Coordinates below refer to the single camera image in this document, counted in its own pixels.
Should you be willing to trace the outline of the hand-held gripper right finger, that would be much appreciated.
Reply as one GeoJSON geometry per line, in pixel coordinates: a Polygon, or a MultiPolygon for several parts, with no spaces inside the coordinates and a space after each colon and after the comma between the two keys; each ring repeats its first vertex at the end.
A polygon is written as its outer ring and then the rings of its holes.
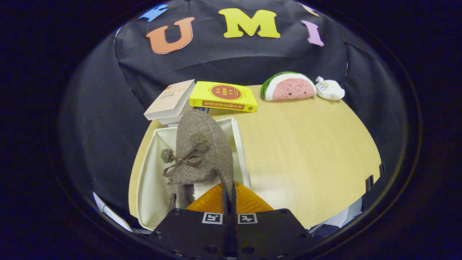
{"type": "Polygon", "coordinates": [[[290,260],[313,247],[313,239],[289,209],[236,216],[236,259],[290,260]]]}

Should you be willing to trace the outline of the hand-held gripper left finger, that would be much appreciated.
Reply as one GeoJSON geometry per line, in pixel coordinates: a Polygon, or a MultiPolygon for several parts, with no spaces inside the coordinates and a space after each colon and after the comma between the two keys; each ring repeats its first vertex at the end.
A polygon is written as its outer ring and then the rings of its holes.
{"type": "Polygon", "coordinates": [[[174,208],[149,235],[149,241],[173,257],[223,260],[231,256],[231,212],[221,184],[188,209],[174,208]]]}

